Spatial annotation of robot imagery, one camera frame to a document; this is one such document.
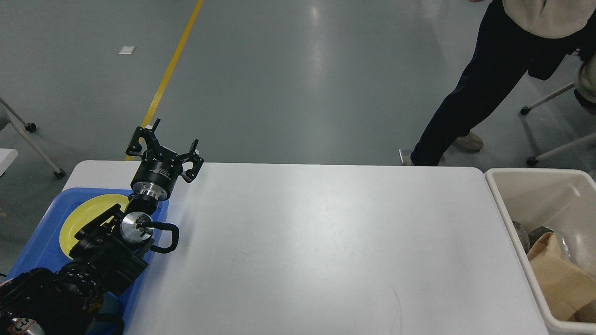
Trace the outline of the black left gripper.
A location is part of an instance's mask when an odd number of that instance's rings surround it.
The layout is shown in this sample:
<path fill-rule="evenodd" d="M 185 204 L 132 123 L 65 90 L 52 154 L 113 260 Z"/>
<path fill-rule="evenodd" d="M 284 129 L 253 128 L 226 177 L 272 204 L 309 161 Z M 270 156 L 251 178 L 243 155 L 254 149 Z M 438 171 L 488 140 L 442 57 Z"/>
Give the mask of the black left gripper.
<path fill-rule="evenodd" d="M 153 197 L 157 201 L 170 198 L 179 177 L 190 184 L 198 177 L 204 159 L 198 151 L 199 140 L 195 139 L 189 151 L 175 155 L 170 161 L 163 160 L 163 150 L 155 135 L 161 119 L 149 127 L 137 127 L 126 148 L 126 157 L 140 157 L 140 165 L 130 183 L 136 194 Z"/>

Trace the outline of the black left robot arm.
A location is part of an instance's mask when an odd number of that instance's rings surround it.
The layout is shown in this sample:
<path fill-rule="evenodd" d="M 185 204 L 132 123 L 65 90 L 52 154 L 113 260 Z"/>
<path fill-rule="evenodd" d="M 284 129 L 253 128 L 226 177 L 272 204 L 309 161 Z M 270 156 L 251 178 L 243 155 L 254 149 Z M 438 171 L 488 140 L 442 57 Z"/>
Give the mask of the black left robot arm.
<path fill-rule="evenodd" d="M 152 127 L 137 127 L 126 155 L 141 158 L 126 207 L 113 204 L 76 232 L 72 260 L 58 271 L 34 268 L 1 285 L 3 335 L 88 335 L 96 324 L 125 331 L 122 316 L 101 312 L 106 293 L 120 296 L 148 267 L 147 252 L 176 250 L 179 227 L 153 219 L 179 177 L 197 178 L 204 159 L 194 140 L 187 153 L 162 146 Z"/>

